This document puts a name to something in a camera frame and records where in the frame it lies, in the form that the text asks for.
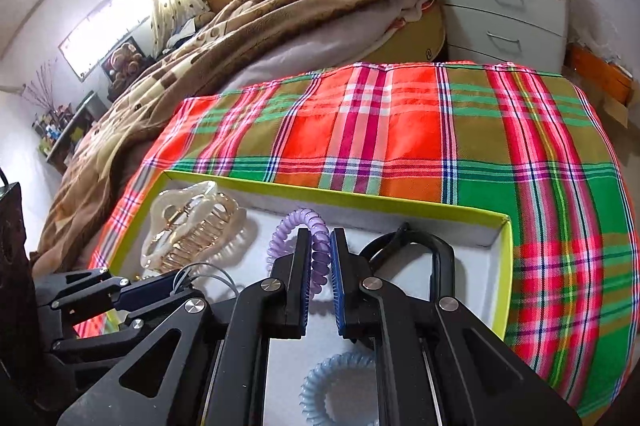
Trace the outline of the black wristband watch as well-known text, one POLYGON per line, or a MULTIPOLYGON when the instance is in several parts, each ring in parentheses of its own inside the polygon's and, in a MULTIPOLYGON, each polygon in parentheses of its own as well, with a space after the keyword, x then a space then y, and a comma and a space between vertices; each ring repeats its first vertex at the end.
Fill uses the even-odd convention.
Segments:
POLYGON ((437 235, 416 230, 406 222, 396 231, 378 236, 360 250, 373 274, 393 278, 413 261, 426 257, 431 261, 428 299, 438 302, 456 294, 456 257, 454 249, 437 235))

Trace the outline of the translucent beige hair claw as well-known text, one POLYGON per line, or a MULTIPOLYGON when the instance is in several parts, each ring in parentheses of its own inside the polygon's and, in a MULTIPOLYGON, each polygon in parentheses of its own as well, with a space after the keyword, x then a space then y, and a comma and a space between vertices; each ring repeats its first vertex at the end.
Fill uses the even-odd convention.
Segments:
POLYGON ((160 192, 141 247, 145 270, 166 273, 219 253, 241 231, 246 210, 215 181, 160 192))

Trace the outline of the yellow-green shallow box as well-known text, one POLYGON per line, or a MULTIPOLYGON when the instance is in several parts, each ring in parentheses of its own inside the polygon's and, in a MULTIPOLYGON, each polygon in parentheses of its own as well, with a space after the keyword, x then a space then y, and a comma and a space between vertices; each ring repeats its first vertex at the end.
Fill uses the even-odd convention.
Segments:
MULTIPOLYGON (((330 235, 343 228, 349 250, 360 253, 404 224, 446 241, 456 257, 457 300, 498 336, 506 332, 513 276, 512 224, 498 212, 285 186, 187 172, 163 172, 142 198, 124 235, 106 258, 119 276, 156 276, 141 267, 150 208, 160 192, 215 181, 246 210, 239 234, 206 261, 188 264, 190 278, 213 302, 271 278, 274 261, 292 254, 297 230, 311 234, 310 299, 306 334, 275 339, 268 352, 264 423, 373 425, 378 420, 374 355, 338 334, 334 316, 330 235)), ((431 261, 421 257, 391 278, 407 295, 428 299, 431 261)))

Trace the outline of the brown fleece blanket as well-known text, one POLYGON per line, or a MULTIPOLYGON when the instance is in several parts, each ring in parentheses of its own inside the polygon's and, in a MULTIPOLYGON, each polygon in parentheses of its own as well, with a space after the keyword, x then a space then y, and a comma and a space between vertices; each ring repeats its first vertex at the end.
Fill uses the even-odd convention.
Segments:
POLYGON ((186 44, 148 68, 78 144, 32 253, 35 272, 74 268, 134 172, 131 151, 153 142, 184 99, 216 94, 288 40, 375 1, 232 0, 186 44))

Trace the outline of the red green plaid cloth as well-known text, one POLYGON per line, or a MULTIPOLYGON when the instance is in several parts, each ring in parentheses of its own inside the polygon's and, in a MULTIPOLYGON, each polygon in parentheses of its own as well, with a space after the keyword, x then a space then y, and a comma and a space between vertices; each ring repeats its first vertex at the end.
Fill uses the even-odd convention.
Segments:
POLYGON ((639 327, 639 240, 614 148, 567 79, 514 64, 354 64, 171 111, 90 264, 109 264, 168 169, 476 207, 512 221, 506 340, 585 423, 639 327))

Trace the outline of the teddy bear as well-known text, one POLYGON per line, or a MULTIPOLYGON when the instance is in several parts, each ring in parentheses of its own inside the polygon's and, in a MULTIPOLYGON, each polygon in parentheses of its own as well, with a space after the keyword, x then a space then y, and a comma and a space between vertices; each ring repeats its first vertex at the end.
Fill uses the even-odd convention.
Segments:
POLYGON ((143 62, 144 56, 139 49, 130 42, 124 42, 112 52, 108 59, 110 66, 108 76, 110 76, 111 86, 113 88, 128 87, 142 72, 143 62))

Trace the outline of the grey bedside cabinet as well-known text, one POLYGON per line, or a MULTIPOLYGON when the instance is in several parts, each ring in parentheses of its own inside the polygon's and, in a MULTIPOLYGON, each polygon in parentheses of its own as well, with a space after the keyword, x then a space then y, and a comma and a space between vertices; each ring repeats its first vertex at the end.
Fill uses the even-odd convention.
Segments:
POLYGON ((570 0, 439 0, 451 60, 559 73, 570 0))

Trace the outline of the orange cardboard box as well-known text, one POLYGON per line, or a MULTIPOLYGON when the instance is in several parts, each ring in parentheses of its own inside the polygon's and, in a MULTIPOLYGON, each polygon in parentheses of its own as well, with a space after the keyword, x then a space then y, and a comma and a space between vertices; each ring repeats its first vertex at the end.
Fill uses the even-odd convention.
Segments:
POLYGON ((629 105, 634 91, 634 81, 617 65, 605 62, 587 48, 576 44, 567 45, 565 65, 598 86, 618 103, 623 106, 629 105))

